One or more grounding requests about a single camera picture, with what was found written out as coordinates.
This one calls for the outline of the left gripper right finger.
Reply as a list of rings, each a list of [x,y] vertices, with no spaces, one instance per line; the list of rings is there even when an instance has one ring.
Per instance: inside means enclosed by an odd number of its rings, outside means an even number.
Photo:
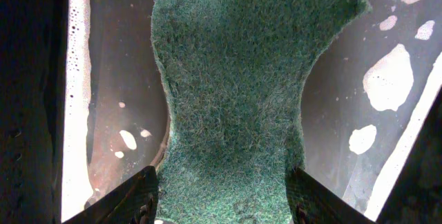
[[[374,224],[300,167],[286,172],[292,220],[298,224]]]

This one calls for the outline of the green yellow sponge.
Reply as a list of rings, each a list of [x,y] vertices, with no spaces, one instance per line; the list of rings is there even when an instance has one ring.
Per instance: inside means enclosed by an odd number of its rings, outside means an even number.
[[[294,177],[301,98],[368,0],[155,0],[151,42],[171,117],[157,216],[174,223],[338,217]]]

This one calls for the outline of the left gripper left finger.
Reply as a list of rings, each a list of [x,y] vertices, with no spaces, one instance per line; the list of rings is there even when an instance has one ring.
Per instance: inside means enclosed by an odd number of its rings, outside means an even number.
[[[159,180],[147,166],[65,224],[154,224]]]

